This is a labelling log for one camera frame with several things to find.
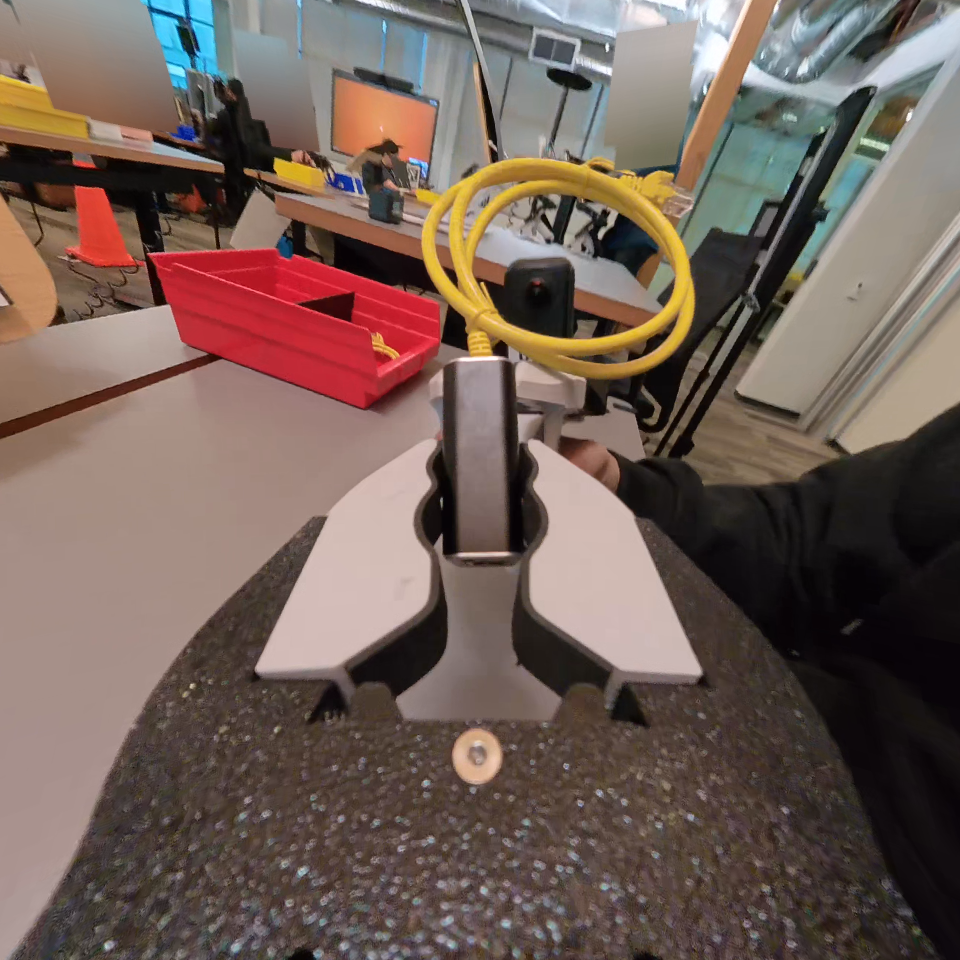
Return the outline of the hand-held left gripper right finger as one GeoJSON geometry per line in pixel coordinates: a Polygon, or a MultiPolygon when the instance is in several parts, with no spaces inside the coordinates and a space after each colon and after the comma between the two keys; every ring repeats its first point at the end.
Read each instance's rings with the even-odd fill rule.
{"type": "Polygon", "coordinates": [[[523,443],[523,532],[511,618],[516,661],[564,700],[588,688],[614,711],[628,686],[695,687],[706,672],[639,520],[537,439],[523,443]]]}

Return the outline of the person's right hand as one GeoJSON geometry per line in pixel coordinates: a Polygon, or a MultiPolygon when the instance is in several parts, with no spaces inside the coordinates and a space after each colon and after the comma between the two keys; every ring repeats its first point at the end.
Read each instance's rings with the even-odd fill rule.
{"type": "Polygon", "coordinates": [[[558,452],[611,493],[618,491],[620,465],[617,457],[605,446],[593,440],[561,437],[558,452]]]}

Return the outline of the black floor lamp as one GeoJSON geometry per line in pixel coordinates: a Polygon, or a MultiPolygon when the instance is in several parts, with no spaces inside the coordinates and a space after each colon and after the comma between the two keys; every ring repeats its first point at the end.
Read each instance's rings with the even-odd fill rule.
{"type": "Polygon", "coordinates": [[[591,79],[579,72],[563,67],[550,66],[547,68],[546,74],[548,80],[560,89],[558,105],[543,153],[546,159],[555,160],[557,158],[557,138],[570,92],[587,92],[592,89],[594,84],[591,79]]]}

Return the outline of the instruction sheet on stand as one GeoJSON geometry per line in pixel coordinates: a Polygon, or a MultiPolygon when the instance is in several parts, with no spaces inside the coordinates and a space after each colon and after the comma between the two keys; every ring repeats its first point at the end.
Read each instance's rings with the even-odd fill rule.
{"type": "Polygon", "coordinates": [[[51,326],[59,306],[54,279],[32,240],[1,198],[1,344],[51,326]]]}

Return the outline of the orange traffic cone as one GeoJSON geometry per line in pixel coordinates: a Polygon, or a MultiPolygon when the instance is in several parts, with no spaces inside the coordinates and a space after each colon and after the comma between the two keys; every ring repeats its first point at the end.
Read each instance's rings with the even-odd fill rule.
{"type": "Polygon", "coordinates": [[[143,265],[143,260],[127,250],[106,192],[76,186],[74,195],[78,245],[67,246],[66,256],[98,269],[133,269],[143,265]]]}

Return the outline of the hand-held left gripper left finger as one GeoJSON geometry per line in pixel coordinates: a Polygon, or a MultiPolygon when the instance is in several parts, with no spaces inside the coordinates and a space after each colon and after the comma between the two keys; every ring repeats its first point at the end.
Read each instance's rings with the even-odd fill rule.
{"type": "Polygon", "coordinates": [[[426,439],[348,491],[318,537],[255,666],[258,679],[325,681],[344,702],[366,685],[394,698],[438,665],[448,604],[440,446],[426,439]]]}

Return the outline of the red plastic bin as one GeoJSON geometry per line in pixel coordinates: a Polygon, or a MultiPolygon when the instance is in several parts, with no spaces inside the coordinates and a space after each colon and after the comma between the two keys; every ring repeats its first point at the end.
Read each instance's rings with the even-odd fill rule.
{"type": "Polygon", "coordinates": [[[368,409],[438,354],[440,307],[275,248],[150,256],[187,346],[368,409]]]}

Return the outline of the person's right forearm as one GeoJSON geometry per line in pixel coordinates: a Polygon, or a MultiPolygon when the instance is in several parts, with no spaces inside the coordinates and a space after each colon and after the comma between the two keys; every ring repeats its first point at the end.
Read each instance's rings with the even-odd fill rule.
{"type": "Polygon", "coordinates": [[[792,662],[922,931],[958,958],[958,406],[786,483],[706,485],[685,462],[613,453],[601,464],[792,662]]]}

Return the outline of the wooden edged table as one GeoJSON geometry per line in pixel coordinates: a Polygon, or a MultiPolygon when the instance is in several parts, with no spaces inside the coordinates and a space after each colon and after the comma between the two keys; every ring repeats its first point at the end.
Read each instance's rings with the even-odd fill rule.
{"type": "MultiPolygon", "coordinates": [[[[322,194],[311,197],[276,191],[277,214],[307,227],[316,227],[368,246],[423,261],[422,208],[405,213],[399,224],[384,223],[368,214],[365,198],[351,194],[322,194]]],[[[562,246],[539,244],[505,227],[490,226],[476,248],[474,277],[501,285],[506,270],[516,260],[564,258],[574,268],[574,306],[580,311],[622,324],[638,327],[656,315],[661,306],[654,294],[637,281],[621,264],[589,258],[562,246]]]]}
{"type": "Polygon", "coordinates": [[[4,148],[27,151],[2,156],[3,183],[96,187],[132,195],[147,255],[164,251],[157,197],[186,193],[198,182],[215,184],[224,173],[216,159],[155,140],[90,139],[4,125],[1,142],[4,148]]]}

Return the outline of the wooden beam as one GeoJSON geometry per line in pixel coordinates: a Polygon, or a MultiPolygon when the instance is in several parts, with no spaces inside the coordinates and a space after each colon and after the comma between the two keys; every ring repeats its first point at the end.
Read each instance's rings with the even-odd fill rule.
{"type": "Polygon", "coordinates": [[[685,141],[675,176],[675,185],[679,188],[695,191],[776,4],[776,1],[747,1],[742,6],[730,33],[726,54],[685,141]]]}

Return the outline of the monitor with orange screen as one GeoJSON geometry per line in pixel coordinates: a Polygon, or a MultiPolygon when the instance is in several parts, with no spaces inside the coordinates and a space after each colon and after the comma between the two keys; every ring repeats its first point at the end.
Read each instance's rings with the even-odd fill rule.
{"type": "Polygon", "coordinates": [[[335,69],[331,73],[329,147],[354,157],[390,139],[424,179],[432,173],[440,104],[335,69]]]}

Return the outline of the stack of yellow bins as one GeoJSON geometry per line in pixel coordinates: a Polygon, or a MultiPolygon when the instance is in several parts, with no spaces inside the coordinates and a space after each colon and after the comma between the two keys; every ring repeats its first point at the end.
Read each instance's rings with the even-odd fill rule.
{"type": "Polygon", "coordinates": [[[67,138],[90,139],[89,119],[54,107],[47,90],[1,76],[1,126],[67,138]]]}

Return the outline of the black folding chair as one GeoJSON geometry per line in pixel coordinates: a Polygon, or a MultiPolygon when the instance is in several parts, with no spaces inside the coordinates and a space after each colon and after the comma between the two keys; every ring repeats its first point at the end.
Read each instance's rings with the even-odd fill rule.
{"type": "Polygon", "coordinates": [[[644,414],[641,406],[636,408],[640,433],[660,438],[656,454],[665,451],[676,428],[673,415],[691,359],[707,335],[744,297],[775,235],[773,225],[762,233],[751,234],[732,233],[715,226],[691,254],[695,310],[690,330],[667,360],[643,375],[640,390],[654,413],[644,414]]]}

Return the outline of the white air vent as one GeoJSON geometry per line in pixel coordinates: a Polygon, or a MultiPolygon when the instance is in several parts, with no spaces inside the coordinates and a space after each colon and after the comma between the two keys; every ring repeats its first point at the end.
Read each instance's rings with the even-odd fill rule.
{"type": "Polygon", "coordinates": [[[543,66],[572,70],[580,54],[581,44],[581,39],[576,36],[534,28],[528,59],[543,66]]]}

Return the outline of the black stand frame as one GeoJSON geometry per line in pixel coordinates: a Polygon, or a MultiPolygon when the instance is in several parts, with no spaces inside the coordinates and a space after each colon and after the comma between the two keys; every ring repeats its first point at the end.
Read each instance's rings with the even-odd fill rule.
{"type": "Polygon", "coordinates": [[[765,201],[757,214],[749,235],[758,239],[758,247],[749,285],[734,314],[737,338],[728,352],[732,357],[744,351],[811,236],[827,219],[829,183],[877,93],[875,85],[862,86],[838,105],[829,126],[811,139],[785,195],[765,201]]]}

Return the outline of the dark ethernet port adapter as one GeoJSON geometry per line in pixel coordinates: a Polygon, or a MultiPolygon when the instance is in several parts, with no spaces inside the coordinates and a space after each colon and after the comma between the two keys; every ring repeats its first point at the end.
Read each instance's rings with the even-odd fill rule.
{"type": "Polygon", "coordinates": [[[462,357],[441,373],[441,544],[465,567],[509,566],[522,551],[514,366],[462,357]]]}

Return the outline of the silver air duct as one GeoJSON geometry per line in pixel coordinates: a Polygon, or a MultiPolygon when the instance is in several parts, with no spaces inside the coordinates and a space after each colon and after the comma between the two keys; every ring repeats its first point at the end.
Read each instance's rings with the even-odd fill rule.
{"type": "Polygon", "coordinates": [[[778,1],[751,60],[791,85],[818,80],[889,17],[897,1],[778,1]]]}

